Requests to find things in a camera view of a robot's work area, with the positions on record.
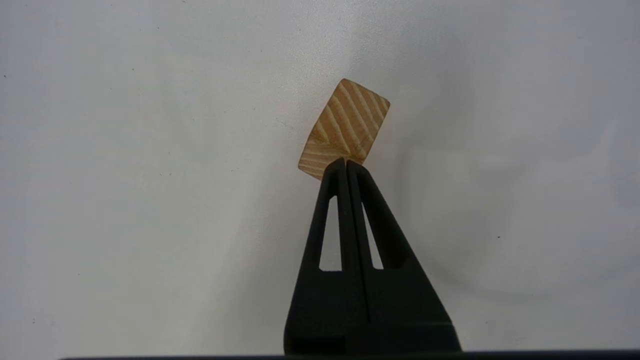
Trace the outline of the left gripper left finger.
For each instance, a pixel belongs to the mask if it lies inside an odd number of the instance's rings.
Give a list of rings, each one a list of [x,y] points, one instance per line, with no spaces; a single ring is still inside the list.
[[[342,264],[339,271],[325,271],[320,267],[332,198],[337,200]],[[283,335],[285,354],[347,354],[351,333],[368,321],[365,302],[346,161],[340,158],[325,169],[321,180],[286,317]]]

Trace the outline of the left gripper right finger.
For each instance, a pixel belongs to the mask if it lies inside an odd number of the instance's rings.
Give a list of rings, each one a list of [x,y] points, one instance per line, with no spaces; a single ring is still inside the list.
[[[353,161],[346,173],[366,313],[350,348],[356,354],[459,353],[453,322],[372,175]]]

